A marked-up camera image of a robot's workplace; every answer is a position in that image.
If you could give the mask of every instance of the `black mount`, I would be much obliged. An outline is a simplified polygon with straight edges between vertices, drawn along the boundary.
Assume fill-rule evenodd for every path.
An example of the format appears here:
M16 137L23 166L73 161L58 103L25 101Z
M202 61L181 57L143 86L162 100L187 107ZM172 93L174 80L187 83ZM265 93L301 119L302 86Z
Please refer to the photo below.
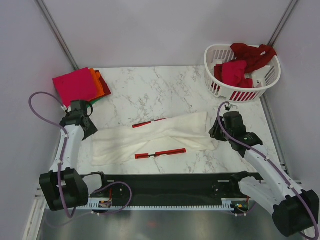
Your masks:
M313 191L302 190L300 196L310 208L316 223L319 223L319 197ZM295 233L311 228L314 224L297 196L286 196L286 200L274 205L273 222L282 235L289 237Z
M93 113L93 107L90 102L84 100L76 100L71 102L71 111L66 113L66 116L62 118L60 126L65 127L68 125L81 126L84 131L83 140L95 134L98 129L88 116L87 104L91 107L91 114Z
M84 206L88 203L88 187L75 169L67 167L61 171L61 180L65 182L62 190L68 208ZM50 210L64 209L58 188L58 173L50 171L41 174L39 183Z
M223 142L229 141L232 149L237 151L241 155L241 157L245 156L246 150L248 150L248 148L228 139L219 125L218 118L221 119L222 125L227 133L236 140L249 145L250 147L263 144L261 139L255 133L247 132L242 116L238 111L227 112L223 115L223 117L218 116L215 120L213 128L209 131L211 138Z

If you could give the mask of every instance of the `metal frame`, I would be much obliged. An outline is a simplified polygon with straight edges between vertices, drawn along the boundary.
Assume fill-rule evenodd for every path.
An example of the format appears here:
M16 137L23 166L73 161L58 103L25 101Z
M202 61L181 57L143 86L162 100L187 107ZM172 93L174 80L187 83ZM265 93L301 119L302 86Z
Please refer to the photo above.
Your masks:
M34 2L36 3L36 5L39 7L40 11L42 12L46 22L48 23L52 33L54 34L56 40L58 41L58 43L60 44L61 49L63 50L66 58L68 59L69 63L71 64L71 66L73 67L74 70L78 70L79 66L76 62L76 60L74 59L74 57L72 56L72 53L70 52L66 41L64 40L59 28L57 27L51 13L48 10L47 5L44 3L43 0L34 0Z
M280 19L278 25L276 26L269 42L268 45L273 47L276 43L276 41L278 40L278 37L280 35L280 33L282 32L282 30L284 29L286 23L288 22L290 16L292 15L292 13L294 12L298 2L300 0L291 0L291 2L289 3L288 7L286 8L286 10L284 11L284 14L282 16L282 18Z

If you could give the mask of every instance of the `stack of folded towels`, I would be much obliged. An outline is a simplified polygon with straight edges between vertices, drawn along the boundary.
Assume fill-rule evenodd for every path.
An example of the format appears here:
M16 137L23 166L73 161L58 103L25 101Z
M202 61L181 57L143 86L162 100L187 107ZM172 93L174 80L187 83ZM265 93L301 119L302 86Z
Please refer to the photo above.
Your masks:
M53 79L62 103L68 108L71 101L85 100L96 103L111 94L110 89L98 70L82 68Z

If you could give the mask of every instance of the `red cloth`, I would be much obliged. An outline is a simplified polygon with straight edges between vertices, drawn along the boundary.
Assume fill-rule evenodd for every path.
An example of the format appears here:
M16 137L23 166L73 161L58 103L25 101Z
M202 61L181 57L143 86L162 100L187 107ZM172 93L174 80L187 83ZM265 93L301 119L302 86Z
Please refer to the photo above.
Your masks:
M103 91L104 91L103 97L110 95L110 94L111 94L111 91L110 91L110 89L109 89L106 81L105 81L104 78L102 77L100 71L99 71L99 70L96 70L95 72L100 74L99 81L100 81L100 83L101 83L101 85L102 85L102 88L103 88Z
M213 71L214 77L220 82L232 87L251 89L253 80L245 78L246 61L230 61L224 64L217 64Z
M266 45L254 47L244 43L234 43L231 45L231 49L234 52L237 61L246 61L245 74L263 68L275 55L277 55L276 51L271 46Z
M53 84L66 107L70 106L71 101L90 101L97 96L96 85L87 67L53 78Z

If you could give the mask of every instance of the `white cable clip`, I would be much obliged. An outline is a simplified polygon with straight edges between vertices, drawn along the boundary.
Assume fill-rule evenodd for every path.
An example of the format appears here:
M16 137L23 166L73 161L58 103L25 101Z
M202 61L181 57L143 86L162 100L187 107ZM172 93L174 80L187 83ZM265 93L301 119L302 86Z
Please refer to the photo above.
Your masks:
M67 108L66 105L61 106L61 108L62 108L62 110L63 110L64 112L68 110L68 108Z
M236 109L238 109L238 106L237 106L237 105L233 105L233 104L231 104L231 103L229 102L224 108L225 108L225 110L230 111L231 108L236 108Z

